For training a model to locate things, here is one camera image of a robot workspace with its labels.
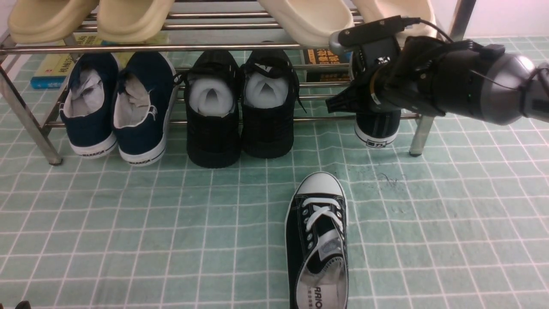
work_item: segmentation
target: sneaker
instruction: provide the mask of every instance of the sneaker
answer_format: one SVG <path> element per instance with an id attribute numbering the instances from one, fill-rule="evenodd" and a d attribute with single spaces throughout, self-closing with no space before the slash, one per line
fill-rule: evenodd
<path id="1" fill-rule="evenodd" d="M 257 158 L 284 156 L 294 144 L 297 73 L 286 53 L 276 49 L 253 51 L 242 69 L 242 149 Z"/>
<path id="2" fill-rule="evenodd" d="M 345 194 L 334 176 L 305 178 L 285 223 L 290 309 L 347 308 L 347 219 Z"/>
<path id="3" fill-rule="evenodd" d="M 196 165 L 223 168 L 240 158 L 242 78 L 229 51 L 205 51 L 185 79 L 187 152 Z"/>
<path id="4" fill-rule="evenodd" d="M 145 166 L 166 152 L 170 113 L 177 98 L 176 71 L 158 52 L 133 54 L 120 73 L 113 125 L 120 156 Z"/>
<path id="5" fill-rule="evenodd" d="M 357 114 L 355 133 L 371 148 L 385 148 L 399 132 L 401 110 L 388 113 Z"/>
<path id="6" fill-rule="evenodd" d="M 103 157 L 116 147 L 110 110 L 118 71 L 112 54 L 84 54 L 69 76 L 69 94 L 59 114 L 72 150 L 83 158 Z"/>

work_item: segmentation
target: beige slipper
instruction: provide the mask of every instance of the beige slipper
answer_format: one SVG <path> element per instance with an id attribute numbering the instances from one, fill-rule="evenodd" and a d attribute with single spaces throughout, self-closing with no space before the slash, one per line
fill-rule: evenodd
<path id="1" fill-rule="evenodd" d="M 257 1 L 297 43 L 307 47 L 327 47 L 332 33 L 355 25 L 343 0 Z"/>
<path id="2" fill-rule="evenodd" d="M 101 0 L 98 35 L 119 43 L 146 41 L 162 29 L 173 3 L 174 0 Z"/>
<path id="3" fill-rule="evenodd" d="M 420 17 L 423 20 L 436 24 L 433 5 L 430 0 L 351 0 L 356 6 L 364 22 L 369 23 L 387 17 L 401 15 L 403 17 Z M 432 27 L 419 24 L 398 34 L 396 38 L 400 46 L 409 36 L 436 36 Z"/>
<path id="4" fill-rule="evenodd" d="M 55 42 L 71 35 L 99 0 L 18 0 L 8 19 L 20 44 Z"/>

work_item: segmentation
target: metal shoe rack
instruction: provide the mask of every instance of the metal shoe rack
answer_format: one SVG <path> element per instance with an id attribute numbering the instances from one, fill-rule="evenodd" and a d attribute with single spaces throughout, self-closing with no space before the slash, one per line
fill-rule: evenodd
<path id="1" fill-rule="evenodd" d="M 176 2 L 215 2 L 210 0 L 185 1 L 176 0 Z M 459 0 L 456 6 L 453 17 L 450 35 L 455 40 L 463 38 L 465 29 L 469 22 L 469 18 L 473 11 L 475 0 Z M 362 19 L 356 10 L 352 11 L 355 17 L 355 24 L 362 23 Z M 273 21 L 257 21 L 258 19 L 271 18 L 267 12 L 230 12 L 230 13 L 170 13 L 167 16 L 167 23 L 163 30 L 166 31 L 191 31 L 191 30 L 263 30 L 263 29 L 280 29 L 280 25 Z M 200 19 L 219 20 L 223 23 L 189 23 Z M 90 14 L 87 21 L 91 23 L 83 24 L 76 32 L 96 32 L 97 31 L 97 16 Z M 60 165 L 63 158 L 50 142 L 48 135 L 53 128 L 63 128 L 63 123 L 57 121 L 59 115 L 59 105 L 66 98 L 68 90 L 66 86 L 61 88 L 60 95 L 56 102 L 53 102 L 50 109 L 45 113 L 42 120 L 38 121 L 32 114 L 32 111 L 27 106 L 19 92 L 15 88 L 11 79 L 7 75 L 7 71 L 15 63 L 20 55 L 23 54 L 62 54 L 70 53 L 73 59 L 77 59 L 81 53 L 99 53 L 99 52 L 139 52 L 139 51 L 204 51 L 208 49 L 228 49 L 231 51 L 245 51 L 252 49 L 264 48 L 281 48 L 281 49 L 303 49 L 298 44 L 281 44 L 281 43 L 260 43 L 260 44 L 222 44 L 222 45 L 123 45 L 123 46 L 78 46 L 75 36 L 71 35 L 65 40 L 66 46 L 30 46 L 19 47 L 13 42 L 9 32 L 6 32 L 0 37 L 0 64 L 4 62 L 8 55 L 15 55 L 15 59 L 4 70 L 0 67 L 0 93 L 3 95 L 7 103 L 10 105 L 14 114 L 19 118 L 26 131 L 32 137 L 38 148 L 44 154 L 46 160 L 51 165 Z M 331 64 L 331 65 L 295 65 L 297 70 L 315 70 L 315 69 L 338 69 L 348 70 L 347 65 Z M 183 71 L 185 68 L 178 68 L 178 71 Z M 301 84 L 302 89 L 307 88 L 330 88 L 330 87 L 345 87 L 348 82 L 305 82 Z M 302 95 L 303 101 L 323 101 L 330 98 L 331 95 Z M 177 100 L 178 103 L 183 103 L 183 100 Z M 421 116 L 413 113 L 405 113 L 402 116 L 404 119 L 416 119 L 417 130 L 412 141 L 410 154 L 419 156 L 423 152 L 423 147 L 433 125 L 433 118 Z M 300 117 L 295 118 L 296 122 L 314 122 L 314 121 L 337 121 L 337 120 L 354 120 L 354 116 L 338 116 L 338 117 Z M 172 119 L 172 125 L 186 125 L 184 119 Z"/>

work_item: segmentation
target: white shoelace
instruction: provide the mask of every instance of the white shoelace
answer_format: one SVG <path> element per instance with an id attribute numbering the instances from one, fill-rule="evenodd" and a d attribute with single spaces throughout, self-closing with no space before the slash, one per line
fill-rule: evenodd
<path id="1" fill-rule="evenodd" d="M 336 200 L 332 198 L 321 198 L 321 197 L 310 197 L 307 198 L 304 202 L 302 207 L 307 207 L 309 204 L 313 204 L 314 212 L 311 214 L 309 219 L 306 219 L 306 231 L 309 232 L 312 228 L 312 225 L 321 217 L 321 216 L 327 216 L 329 218 L 334 219 L 335 223 L 338 225 L 338 228 L 340 231 L 343 231 L 343 222 L 341 221 L 343 219 L 343 215 L 341 213 L 341 206 L 339 203 L 337 203 Z M 336 207 L 338 210 L 337 213 L 332 212 L 331 208 L 329 206 L 319 207 L 314 204 L 331 204 Z"/>

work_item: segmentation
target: teal tiled floor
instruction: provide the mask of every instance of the teal tiled floor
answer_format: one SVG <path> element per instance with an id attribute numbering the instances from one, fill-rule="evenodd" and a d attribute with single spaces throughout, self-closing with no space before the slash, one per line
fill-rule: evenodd
<path id="1" fill-rule="evenodd" d="M 549 58 L 547 37 L 480 41 Z M 198 55 L 171 58 L 183 66 Z M 40 60 L 15 82 L 36 114 L 56 93 L 29 87 Z M 323 102 L 305 106 L 327 114 Z M 408 155 L 414 129 L 404 121 L 390 148 L 367 150 L 351 122 L 297 124 L 287 156 L 244 155 L 221 170 L 188 160 L 184 129 L 172 129 L 162 161 L 142 169 L 117 153 L 82 160 L 54 129 L 65 162 L 51 167 L 0 101 L 0 301 L 287 309 L 288 202 L 305 176 L 324 170 L 349 199 L 349 308 L 547 308 L 549 125 L 449 115 L 435 121 L 419 158 Z"/>

